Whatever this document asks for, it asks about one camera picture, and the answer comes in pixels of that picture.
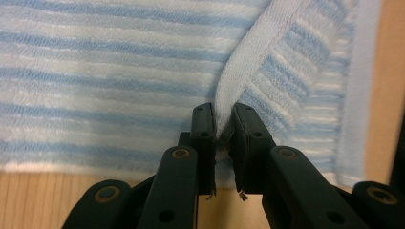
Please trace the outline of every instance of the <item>table top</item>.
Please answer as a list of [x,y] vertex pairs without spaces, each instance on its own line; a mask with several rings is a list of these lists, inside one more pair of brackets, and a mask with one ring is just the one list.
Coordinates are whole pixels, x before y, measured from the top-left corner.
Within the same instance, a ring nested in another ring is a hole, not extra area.
[[[373,73],[366,173],[387,183],[405,102],[405,1],[383,1]],[[107,177],[0,172],[0,228],[59,228],[93,184]],[[209,201],[200,197],[198,228],[268,228],[261,196],[239,200],[221,189]]]

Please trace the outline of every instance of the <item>folded towel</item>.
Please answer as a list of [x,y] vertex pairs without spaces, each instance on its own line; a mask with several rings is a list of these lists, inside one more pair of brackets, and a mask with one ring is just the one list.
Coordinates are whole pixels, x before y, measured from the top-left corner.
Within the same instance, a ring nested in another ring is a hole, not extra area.
[[[145,179],[192,108],[215,102],[226,139],[239,100],[278,143],[351,185],[363,176],[378,10],[379,0],[0,0],[0,168]],[[217,160],[218,183],[234,185],[229,158]]]

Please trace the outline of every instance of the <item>black object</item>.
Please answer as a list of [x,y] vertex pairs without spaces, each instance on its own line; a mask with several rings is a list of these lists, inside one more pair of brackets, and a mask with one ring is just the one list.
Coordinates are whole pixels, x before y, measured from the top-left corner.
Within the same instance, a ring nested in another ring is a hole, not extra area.
[[[163,154],[155,176],[133,188],[118,180],[94,185],[63,228],[195,228],[198,195],[216,192],[212,116],[210,104],[196,107],[191,132]],[[271,228],[405,228],[405,197],[394,186],[360,182],[349,194],[299,150],[276,146],[251,107],[235,104],[232,122],[237,191],[263,194]]]

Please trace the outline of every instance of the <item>terry cloth fabric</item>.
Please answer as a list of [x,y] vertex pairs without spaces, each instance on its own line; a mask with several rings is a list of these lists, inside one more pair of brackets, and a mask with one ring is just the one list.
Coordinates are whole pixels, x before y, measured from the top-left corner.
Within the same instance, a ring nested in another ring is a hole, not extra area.
[[[0,0],[0,167],[145,179],[192,108],[215,102],[226,136],[241,101],[351,185],[378,12],[378,0]],[[219,153],[222,186],[230,163]]]

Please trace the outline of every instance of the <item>wood grain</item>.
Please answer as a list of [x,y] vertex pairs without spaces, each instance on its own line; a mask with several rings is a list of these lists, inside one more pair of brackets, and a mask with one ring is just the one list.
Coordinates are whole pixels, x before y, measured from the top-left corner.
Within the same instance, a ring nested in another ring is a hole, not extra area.
[[[384,1],[374,64],[368,179],[387,182],[405,97],[405,1]],[[0,228],[60,228],[93,184],[107,177],[0,173]],[[234,190],[200,198],[199,228],[268,228],[261,197],[239,200]]]

